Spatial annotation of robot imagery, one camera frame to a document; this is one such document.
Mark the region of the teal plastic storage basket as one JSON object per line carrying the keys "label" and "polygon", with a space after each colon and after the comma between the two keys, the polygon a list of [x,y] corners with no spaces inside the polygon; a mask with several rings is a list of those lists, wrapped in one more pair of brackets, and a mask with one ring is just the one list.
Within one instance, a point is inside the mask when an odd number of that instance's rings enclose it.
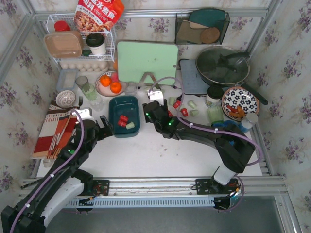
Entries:
{"label": "teal plastic storage basket", "polygon": [[[128,123],[134,122],[135,128],[127,130],[126,127],[118,126],[121,115],[129,118]],[[118,96],[109,102],[108,120],[112,125],[113,134],[117,138],[134,137],[140,130],[140,116],[138,99],[134,96]]]}

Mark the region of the clear glass tumbler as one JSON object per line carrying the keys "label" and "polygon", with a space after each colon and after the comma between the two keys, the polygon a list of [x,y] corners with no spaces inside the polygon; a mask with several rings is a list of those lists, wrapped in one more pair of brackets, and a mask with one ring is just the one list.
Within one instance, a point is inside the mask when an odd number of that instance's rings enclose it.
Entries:
{"label": "clear glass tumbler", "polygon": [[100,96],[97,96],[94,100],[90,100],[89,104],[91,105],[91,108],[97,112],[104,108],[104,102]]}

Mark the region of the red coffee capsule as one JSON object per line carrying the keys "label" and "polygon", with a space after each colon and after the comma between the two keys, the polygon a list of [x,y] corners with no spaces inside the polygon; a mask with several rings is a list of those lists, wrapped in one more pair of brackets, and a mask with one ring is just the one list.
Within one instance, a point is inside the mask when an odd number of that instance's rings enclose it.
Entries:
{"label": "red coffee capsule", "polygon": [[121,121],[127,123],[128,120],[129,120],[129,118],[128,118],[127,116],[125,116],[125,115],[121,115],[120,118],[119,118],[119,120],[121,120]]}
{"label": "red coffee capsule", "polygon": [[126,122],[124,122],[124,121],[122,121],[122,120],[119,120],[119,121],[118,121],[118,126],[120,126],[120,127],[126,127],[126,125],[127,125]]}

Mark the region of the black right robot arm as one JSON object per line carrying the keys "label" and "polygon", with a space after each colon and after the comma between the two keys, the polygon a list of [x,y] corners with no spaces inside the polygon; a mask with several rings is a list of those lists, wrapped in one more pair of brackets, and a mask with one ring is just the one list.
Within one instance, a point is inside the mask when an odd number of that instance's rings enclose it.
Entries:
{"label": "black right robot arm", "polygon": [[236,125],[213,128],[194,124],[183,118],[169,116],[167,103],[158,101],[142,105],[145,121],[166,139],[189,140],[208,145],[217,150],[222,164],[213,174],[215,182],[227,185],[236,175],[244,172],[257,144]]}

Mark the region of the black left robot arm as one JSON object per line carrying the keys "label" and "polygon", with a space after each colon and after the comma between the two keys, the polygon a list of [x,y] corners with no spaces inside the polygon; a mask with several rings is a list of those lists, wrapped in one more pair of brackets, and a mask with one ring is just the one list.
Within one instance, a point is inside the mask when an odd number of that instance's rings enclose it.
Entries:
{"label": "black left robot arm", "polygon": [[43,233],[52,219],[75,196],[90,189],[93,176],[80,169],[98,141],[112,136],[105,116],[97,121],[80,119],[76,133],[64,146],[48,173],[15,207],[6,206],[1,213],[5,233]]}

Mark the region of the green coffee capsule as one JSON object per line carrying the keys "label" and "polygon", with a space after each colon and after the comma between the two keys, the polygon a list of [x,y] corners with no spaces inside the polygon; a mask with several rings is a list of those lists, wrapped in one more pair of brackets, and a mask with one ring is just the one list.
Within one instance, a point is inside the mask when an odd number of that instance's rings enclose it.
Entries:
{"label": "green coffee capsule", "polygon": [[133,129],[133,128],[135,128],[134,122],[130,122],[130,123],[128,123],[128,124],[126,125],[126,129],[127,129],[127,130]]}

